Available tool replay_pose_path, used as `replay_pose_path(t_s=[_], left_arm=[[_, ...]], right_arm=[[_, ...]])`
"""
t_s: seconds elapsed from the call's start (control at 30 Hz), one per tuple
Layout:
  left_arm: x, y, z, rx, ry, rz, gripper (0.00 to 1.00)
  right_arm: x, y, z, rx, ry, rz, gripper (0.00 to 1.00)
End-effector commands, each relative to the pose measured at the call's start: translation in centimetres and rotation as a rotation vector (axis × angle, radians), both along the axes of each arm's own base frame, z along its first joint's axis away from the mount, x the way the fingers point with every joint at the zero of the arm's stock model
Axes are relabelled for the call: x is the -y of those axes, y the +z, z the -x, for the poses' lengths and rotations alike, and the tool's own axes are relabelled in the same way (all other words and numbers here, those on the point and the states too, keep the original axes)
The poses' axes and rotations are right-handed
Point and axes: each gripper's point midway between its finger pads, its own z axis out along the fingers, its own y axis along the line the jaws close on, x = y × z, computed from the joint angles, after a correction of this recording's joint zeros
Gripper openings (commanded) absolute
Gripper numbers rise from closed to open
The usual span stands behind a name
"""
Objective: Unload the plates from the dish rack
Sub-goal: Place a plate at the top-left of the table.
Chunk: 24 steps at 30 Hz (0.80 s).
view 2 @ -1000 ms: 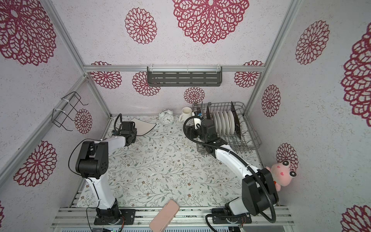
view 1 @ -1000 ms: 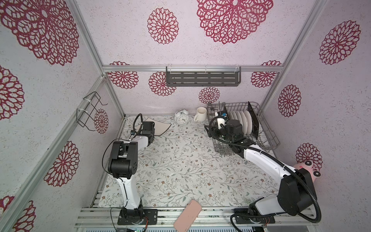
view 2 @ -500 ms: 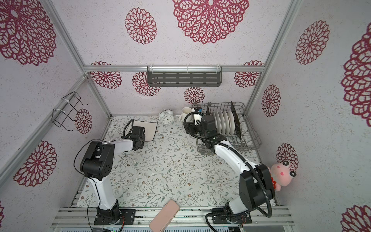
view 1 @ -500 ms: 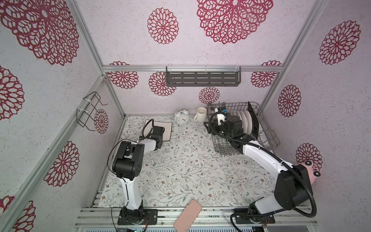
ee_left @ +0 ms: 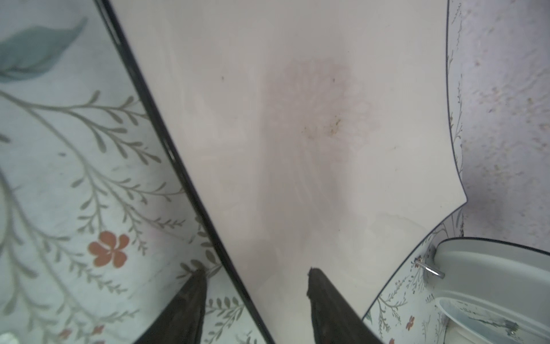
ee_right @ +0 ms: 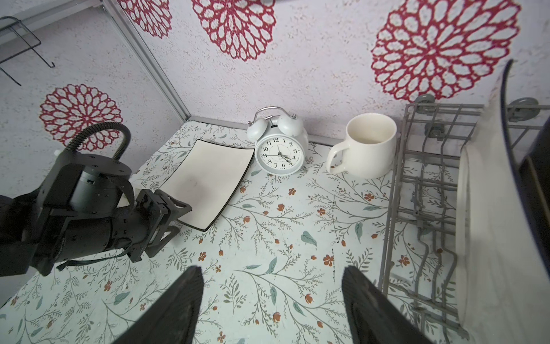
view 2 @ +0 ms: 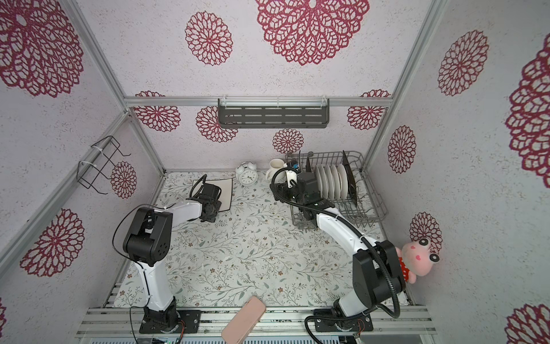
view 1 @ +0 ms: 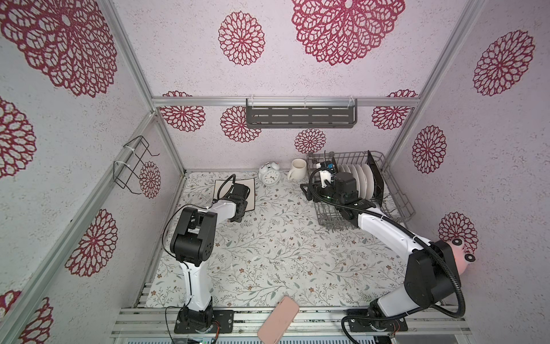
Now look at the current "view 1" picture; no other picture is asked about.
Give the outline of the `white square plate black rim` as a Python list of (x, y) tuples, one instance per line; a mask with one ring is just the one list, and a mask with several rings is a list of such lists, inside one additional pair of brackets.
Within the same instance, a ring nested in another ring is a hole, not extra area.
[[(249, 194), (249, 197), (246, 200), (248, 202), (246, 212), (253, 212), (256, 208), (256, 188), (255, 188), (256, 184), (255, 184), (255, 181), (256, 181), (255, 178), (236, 179), (235, 180), (236, 183), (242, 183), (244, 185), (247, 185), (250, 188), (251, 192)], [(225, 182), (225, 180), (221, 180), (221, 179), (215, 181), (213, 199), (220, 199), (221, 197), (224, 197), (225, 194), (230, 190), (230, 188), (233, 185), (233, 179), (228, 181), (225, 185), (223, 185), (224, 182)]]

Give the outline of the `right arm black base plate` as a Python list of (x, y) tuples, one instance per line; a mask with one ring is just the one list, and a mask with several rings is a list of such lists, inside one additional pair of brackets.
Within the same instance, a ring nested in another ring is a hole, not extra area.
[(398, 333), (409, 330), (404, 318), (388, 318), (372, 308), (349, 309), (344, 320), (345, 325), (353, 333), (358, 332), (388, 332)]

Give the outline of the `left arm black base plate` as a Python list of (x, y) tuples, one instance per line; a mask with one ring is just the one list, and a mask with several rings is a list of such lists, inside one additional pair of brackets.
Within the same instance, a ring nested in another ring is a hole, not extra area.
[(188, 308), (179, 310), (175, 334), (227, 334), (233, 331), (235, 312), (233, 310), (194, 311)]

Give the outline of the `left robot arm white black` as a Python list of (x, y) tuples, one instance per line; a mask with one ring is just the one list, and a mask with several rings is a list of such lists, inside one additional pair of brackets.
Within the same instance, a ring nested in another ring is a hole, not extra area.
[(178, 313), (179, 328), (205, 332), (213, 326), (213, 297), (203, 263), (212, 255), (217, 226), (225, 221), (240, 222), (247, 206), (246, 200), (226, 197), (206, 209), (186, 204), (180, 210), (169, 246), (186, 284), (184, 305)]

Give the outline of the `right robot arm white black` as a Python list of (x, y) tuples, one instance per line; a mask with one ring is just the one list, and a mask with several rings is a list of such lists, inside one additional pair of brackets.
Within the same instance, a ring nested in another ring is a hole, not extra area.
[(451, 318), (465, 315), (460, 274), (449, 243), (411, 232), (375, 202), (360, 198), (350, 173), (336, 173), (325, 183), (310, 176), (300, 188), (307, 200), (333, 206), (345, 220), (373, 235), (405, 262), (401, 286), (372, 301), (366, 310), (346, 315), (343, 323), (356, 320), (382, 331), (388, 323), (428, 308)]

